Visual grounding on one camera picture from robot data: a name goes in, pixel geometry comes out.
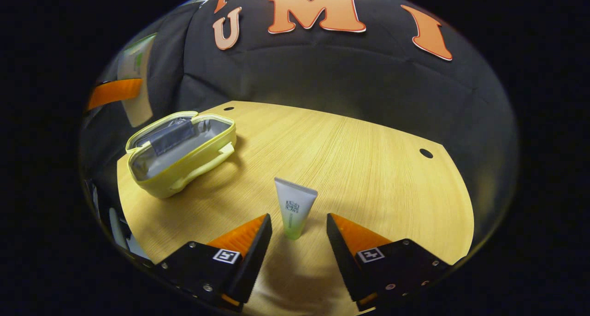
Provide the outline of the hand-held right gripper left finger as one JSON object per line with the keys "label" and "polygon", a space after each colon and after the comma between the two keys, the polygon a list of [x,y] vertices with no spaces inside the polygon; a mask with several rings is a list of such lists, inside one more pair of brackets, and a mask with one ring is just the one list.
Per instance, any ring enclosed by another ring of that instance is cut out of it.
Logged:
{"label": "hand-held right gripper left finger", "polygon": [[209,243],[186,242],[154,266],[167,284],[210,306],[241,312],[253,291],[272,236],[269,214]]}

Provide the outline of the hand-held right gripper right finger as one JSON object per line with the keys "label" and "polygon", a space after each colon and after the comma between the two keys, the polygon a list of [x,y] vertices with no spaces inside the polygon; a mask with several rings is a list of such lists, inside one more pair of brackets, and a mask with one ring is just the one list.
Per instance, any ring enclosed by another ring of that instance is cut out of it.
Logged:
{"label": "hand-held right gripper right finger", "polygon": [[453,269],[410,238],[392,241],[334,213],[326,216],[326,233],[348,295],[360,311],[390,310]]}

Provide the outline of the white tube with green label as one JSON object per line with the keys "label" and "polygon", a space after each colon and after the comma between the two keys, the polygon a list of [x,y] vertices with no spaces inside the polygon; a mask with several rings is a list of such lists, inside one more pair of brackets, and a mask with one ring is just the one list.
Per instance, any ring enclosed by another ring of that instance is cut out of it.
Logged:
{"label": "white tube with green label", "polygon": [[149,101],[147,74],[150,52],[156,35],[156,33],[148,35],[131,44],[118,59],[118,80],[140,79],[142,81],[135,97],[122,102],[131,127],[139,127],[153,116]]}

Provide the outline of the white green skincare tube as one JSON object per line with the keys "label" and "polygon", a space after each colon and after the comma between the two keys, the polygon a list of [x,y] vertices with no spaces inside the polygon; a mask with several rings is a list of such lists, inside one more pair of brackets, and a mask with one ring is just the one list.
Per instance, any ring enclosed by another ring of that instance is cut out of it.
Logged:
{"label": "white green skincare tube", "polygon": [[284,234],[291,240],[297,240],[303,233],[318,192],[278,177],[274,178],[274,182],[282,213]]}

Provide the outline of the pale yellow suitcase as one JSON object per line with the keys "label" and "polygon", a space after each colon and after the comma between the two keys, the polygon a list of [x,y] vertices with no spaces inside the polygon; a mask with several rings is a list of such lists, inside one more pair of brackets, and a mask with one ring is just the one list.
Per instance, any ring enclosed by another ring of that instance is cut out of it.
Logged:
{"label": "pale yellow suitcase", "polygon": [[227,160],[234,154],[236,143],[234,119],[179,111],[127,139],[127,169],[145,192],[168,198]]}

